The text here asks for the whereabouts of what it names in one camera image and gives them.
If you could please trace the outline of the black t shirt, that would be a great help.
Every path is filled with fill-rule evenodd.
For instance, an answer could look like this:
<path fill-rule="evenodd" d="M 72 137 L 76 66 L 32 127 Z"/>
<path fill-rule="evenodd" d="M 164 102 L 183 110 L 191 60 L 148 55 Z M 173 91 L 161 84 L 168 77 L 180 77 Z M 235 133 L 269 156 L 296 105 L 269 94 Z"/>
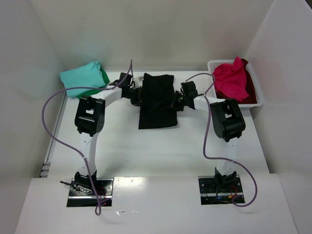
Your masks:
<path fill-rule="evenodd" d="M 144 74 L 139 129 L 177 126 L 177 113 L 171 107 L 175 95 L 173 82 L 173 75 L 152 76 L 148 73 Z"/>

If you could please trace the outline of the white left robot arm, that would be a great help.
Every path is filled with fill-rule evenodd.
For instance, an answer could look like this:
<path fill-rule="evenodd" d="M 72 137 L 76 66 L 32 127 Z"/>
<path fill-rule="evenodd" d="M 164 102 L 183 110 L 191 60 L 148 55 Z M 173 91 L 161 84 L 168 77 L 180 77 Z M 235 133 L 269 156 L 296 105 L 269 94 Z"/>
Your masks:
<path fill-rule="evenodd" d="M 93 190 L 97 184 L 96 145 L 99 133 L 104 127 L 105 109 L 113 102 L 127 98 L 133 105 L 139 105 L 142 99 L 143 77 L 121 73 L 118 80 L 107 88 L 91 96 L 82 96 L 78 103 L 75 126 L 79 132 L 79 152 L 83 165 L 77 170 L 75 184 L 87 190 Z"/>

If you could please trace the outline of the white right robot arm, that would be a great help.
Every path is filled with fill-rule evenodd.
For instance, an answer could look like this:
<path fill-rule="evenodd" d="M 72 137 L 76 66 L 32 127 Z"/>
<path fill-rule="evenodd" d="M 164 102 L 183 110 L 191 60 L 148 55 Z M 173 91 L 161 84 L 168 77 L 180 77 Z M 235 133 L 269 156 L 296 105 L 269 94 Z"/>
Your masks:
<path fill-rule="evenodd" d="M 199 94 L 195 83 L 181 83 L 180 91 L 176 91 L 172 107 L 182 111 L 187 106 L 194 110 L 208 113 L 208 123 L 204 135 L 203 155 L 209 160 L 218 160 L 214 170 L 214 184 L 218 192 L 231 186 L 237 177 L 236 166 L 246 167 L 236 160 L 237 143 L 246 129 L 246 123 L 235 99 L 218 99 Z M 210 124 L 213 124 L 215 135 L 223 140 L 222 155 L 208 156 L 206 153 Z"/>

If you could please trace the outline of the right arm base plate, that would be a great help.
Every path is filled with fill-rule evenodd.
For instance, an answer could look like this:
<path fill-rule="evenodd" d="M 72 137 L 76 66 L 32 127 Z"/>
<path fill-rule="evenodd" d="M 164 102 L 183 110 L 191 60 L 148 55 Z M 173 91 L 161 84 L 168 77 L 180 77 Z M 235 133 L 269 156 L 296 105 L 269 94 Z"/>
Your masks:
<path fill-rule="evenodd" d="M 217 185 L 213 176 L 198 178 L 201 205 L 244 204 L 242 184 L 239 176 L 233 182 Z"/>

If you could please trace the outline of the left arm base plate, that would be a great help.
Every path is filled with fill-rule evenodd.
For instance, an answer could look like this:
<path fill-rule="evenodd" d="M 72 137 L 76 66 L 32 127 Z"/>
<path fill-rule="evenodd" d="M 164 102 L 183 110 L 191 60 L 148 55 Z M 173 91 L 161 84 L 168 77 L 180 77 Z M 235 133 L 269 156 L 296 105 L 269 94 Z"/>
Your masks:
<path fill-rule="evenodd" d="M 101 207 L 112 206 L 113 182 L 114 180 L 109 178 L 98 179 L 95 183 Z M 98 202 L 92 188 L 78 185 L 72 179 L 66 207 L 96 207 L 97 204 Z"/>

